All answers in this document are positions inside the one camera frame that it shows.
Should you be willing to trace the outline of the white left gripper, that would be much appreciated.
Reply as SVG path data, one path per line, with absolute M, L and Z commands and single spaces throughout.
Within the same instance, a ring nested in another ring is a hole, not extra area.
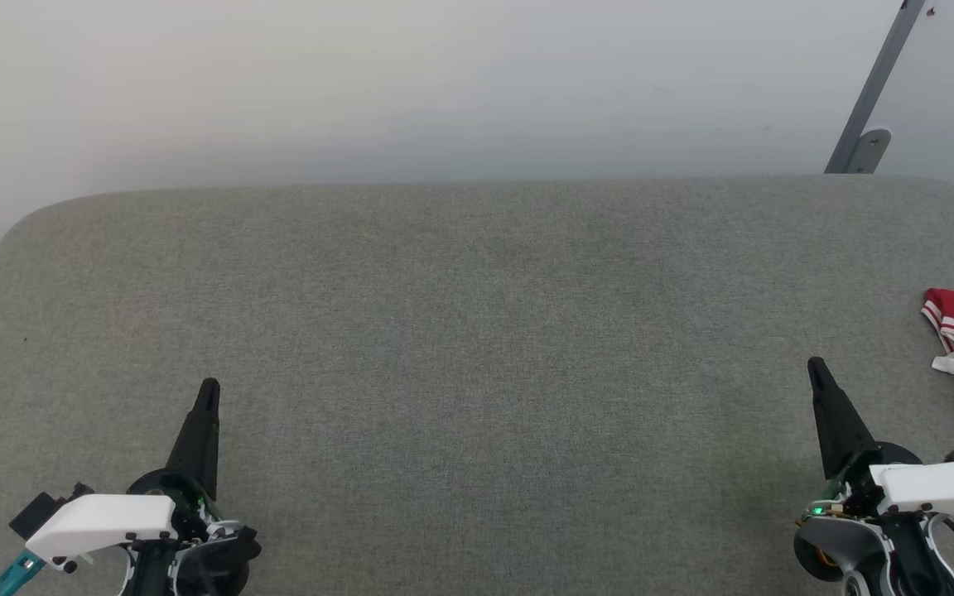
M 94 552 L 121 548 L 117 596 L 241 596 L 258 533 L 216 510 L 220 384 L 205 378 L 176 437 L 167 470 L 138 479 L 124 494 L 84 495 L 58 510 L 26 550 L 66 574 Z

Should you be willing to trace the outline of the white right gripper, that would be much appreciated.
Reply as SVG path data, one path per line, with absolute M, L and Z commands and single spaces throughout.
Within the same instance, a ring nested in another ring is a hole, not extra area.
M 911 453 L 901 446 L 876 445 L 824 358 L 807 360 L 807 376 L 829 483 L 800 514 L 800 525 L 817 518 L 874 524 L 900 516 L 954 517 L 954 461 L 909 463 Z

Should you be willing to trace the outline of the grey metal pole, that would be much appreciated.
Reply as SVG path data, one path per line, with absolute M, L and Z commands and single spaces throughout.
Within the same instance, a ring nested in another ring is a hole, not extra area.
M 838 136 L 836 146 L 826 162 L 825 174 L 846 174 L 843 172 L 846 160 L 860 136 L 864 132 L 870 131 L 870 129 L 886 128 L 885 126 L 871 127 L 870 119 L 915 23 L 924 13 L 927 2 L 928 0 L 899 0 L 896 18 L 891 23 L 889 31 L 887 31 L 881 49 L 879 49 L 879 54 L 875 57 L 858 98 L 853 104 L 850 116 L 847 118 L 843 131 Z

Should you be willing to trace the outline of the grey metal bracket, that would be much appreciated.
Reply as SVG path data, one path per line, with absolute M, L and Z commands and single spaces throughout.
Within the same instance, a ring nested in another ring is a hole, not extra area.
M 846 174 L 872 174 L 877 170 L 887 147 L 891 143 L 891 131 L 887 128 L 870 129 L 860 136 L 846 160 Z

